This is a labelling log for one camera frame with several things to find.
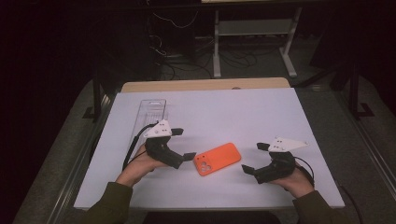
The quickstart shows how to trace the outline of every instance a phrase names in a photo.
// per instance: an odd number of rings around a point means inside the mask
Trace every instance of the cable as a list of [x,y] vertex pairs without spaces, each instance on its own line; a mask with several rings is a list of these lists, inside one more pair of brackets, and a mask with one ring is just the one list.
[[175,24],[175,22],[172,21],[172,20],[169,20],[169,19],[166,19],[166,18],[164,18],[164,17],[161,17],[161,16],[159,16],[159,15],[157,15],[157,14],[155,14],[155,13],[152,13],[152,14],[153,14],[155,17],[157,17],[158,19],[161,19],[161,20],[163,20],[163,21],[170,21],[176,28],[184,29],[184,28],[187,28],[187,27],[191,26],[191,25],[195,22],[195,19],[197,18],[197,15],[198,15],[198,11],[195,12],[194,17],[192,18],[192,20],[191,20],[187,25],[177,25],[177,24]]
[[147,128],[152,128],[156,125],[157,123],[149,124],[143,127],[142,130],[134,137],[134,141],[132,142],[131,146],[128,149],[128,153],[125,156],[124,163],[122,165],[122,170],[126,168],[126,166],[129,164],[128,160],[131,158],[132,152],[134,151],[134,148],[136,147],[137,141],[139,140],[139,136],[145,131]]
[[139,153],[138,155],[134,156],[134,157],[129,161],[129,163],[130,163],[131,161],[134,161],[136,158],[138,158],[139,156],[143,155],[144,153],[146,153],[146,150],[144,150],[144,151],[142,151],[141,153]]
[[347,191],[347,189],[342,186],[339,185],[338,186],[340,189],[342,189],[344,191],[344,193],[346,194],[346,196],[349,198],[349,200],[352,202],[353,207],[355,208],[356,213],[358,214],[358,218],[359,218],[359,223],[363,224],[363,218],[361,216],[361,210],[359,209],[358,205],[356,204],[355,200],[352,198],[352,195],[350,195],[350,193]]
[[294,159],[297,159],[297,160],[299,160],[299,161],[303,161],[303,162],[309,167],[309,169],[311,170],[312,179],[315,179],[315,177],[314,177],[314,170],[312,169],[312,167],[309,165],[308,162],[306,162],[305,160],[303,160],[303,159],[301,159],[301,158],[299,158],[299,157],[294,157]]

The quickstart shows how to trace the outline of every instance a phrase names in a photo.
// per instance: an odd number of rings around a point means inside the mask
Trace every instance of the sleeve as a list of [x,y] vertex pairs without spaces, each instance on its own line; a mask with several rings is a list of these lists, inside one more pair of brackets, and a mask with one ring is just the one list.
[[124,223],[128,218],[133,190],[127,186],[109,182],[102,198],[91,207],[81,224]]
[[352,224],[349,218],[330,208],[316,190],[293,203],[302,224]]

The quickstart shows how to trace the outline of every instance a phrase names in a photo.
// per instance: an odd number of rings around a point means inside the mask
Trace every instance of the phone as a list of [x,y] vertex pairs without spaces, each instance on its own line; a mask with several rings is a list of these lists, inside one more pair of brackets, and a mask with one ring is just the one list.
[[212,148],[196,155],[194,164],[200,175],[209,175],[241,160],[241,154],[233,143]]

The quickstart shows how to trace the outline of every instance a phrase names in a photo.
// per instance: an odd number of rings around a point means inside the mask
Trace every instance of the white table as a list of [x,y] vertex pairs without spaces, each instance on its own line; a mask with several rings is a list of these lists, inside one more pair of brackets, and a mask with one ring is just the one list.
[[207,176],[200,176],[192,161],[184,162],[178,170],[158,168],[134,187],[132,208],[176,211],[293,207],[288,192],[279,186],[257,184],[254,176],[246,175],[241,167],[268,165],[270,156],[258,150],[256,144],[271,143],[276,136],[309,144],[292,154],[310,163],[316,189],[330,206],[345,206],[294,89],[276,88],[118,94],[81,185],[76,208],[91,207],[102,196],[106,183],[120,173],[132,142],[139,104],[147,99],[166,99],[172,128],[184,129],[181,136],[172,137],[168,143],[175,152],[201,153],[233,142],[242,160]]

